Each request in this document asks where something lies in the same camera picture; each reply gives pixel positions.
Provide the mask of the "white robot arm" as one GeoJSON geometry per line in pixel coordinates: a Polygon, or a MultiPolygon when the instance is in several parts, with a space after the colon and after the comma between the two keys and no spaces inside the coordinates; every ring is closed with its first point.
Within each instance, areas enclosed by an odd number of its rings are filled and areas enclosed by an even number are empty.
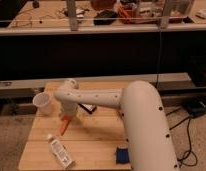
{"type": "Polygon", "coordinates": [[[120,109],[131,171],[180,171],[162,100],[151,83],[133,81],[119,89],[86,90],[67,79],[54,97],[67,116],[76,114],[78,103],[120,109]]]}

